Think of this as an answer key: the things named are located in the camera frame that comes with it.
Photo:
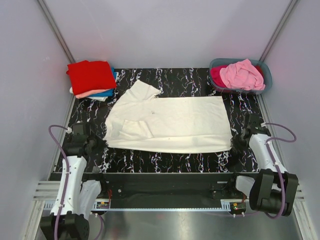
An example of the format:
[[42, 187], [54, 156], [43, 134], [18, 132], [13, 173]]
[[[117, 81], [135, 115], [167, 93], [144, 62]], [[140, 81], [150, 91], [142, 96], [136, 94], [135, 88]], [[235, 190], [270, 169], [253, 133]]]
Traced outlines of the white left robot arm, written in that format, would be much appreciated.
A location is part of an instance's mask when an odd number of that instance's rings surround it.
[[86, 157], [99, 150], [104, 141], [94, 134], [73, 135], [71, 142], [60, 147], [63, 169], [59, 189], [49, 216], [40, 220], [40, 229], [47, 240], [87, 240], [89, 216], [96, 198], [108, 193], [108, 186], [99, 178], [82, 181]]

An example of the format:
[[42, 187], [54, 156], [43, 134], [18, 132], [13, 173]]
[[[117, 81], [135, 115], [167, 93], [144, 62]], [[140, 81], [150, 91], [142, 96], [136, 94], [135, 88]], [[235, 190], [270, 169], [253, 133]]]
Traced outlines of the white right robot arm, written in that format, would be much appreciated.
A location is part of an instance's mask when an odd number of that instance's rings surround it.
[[292, 130], [277, 123], [275, 126], [287, 130], [293, 139], [271, 136], [267, 125], [245, 123], [241, 134], [232, 139], [235, 149], [249, 147], [252, 150], [259, 172], [256, 178], [236, 176], [235, 181], [227, 185], [227, 192], [235, 199], [245, 194], [253, 211], [265, 213], [269, 218], [276, 219], [291, 214], [299, 180], [283, 166], [274, 149], [273, 141], [293, 143], [297, 137]]

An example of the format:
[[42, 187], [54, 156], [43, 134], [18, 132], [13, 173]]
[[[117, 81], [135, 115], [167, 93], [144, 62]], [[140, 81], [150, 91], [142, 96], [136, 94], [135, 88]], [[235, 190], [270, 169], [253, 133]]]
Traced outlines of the cream white t shirt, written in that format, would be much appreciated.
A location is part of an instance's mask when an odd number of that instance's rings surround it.
[[231, 149], [231, 127], [221, 96], [160, 94], [140, 80], [126, 90], [105, 120], [104, 140], [110, 148], [171, 154]]

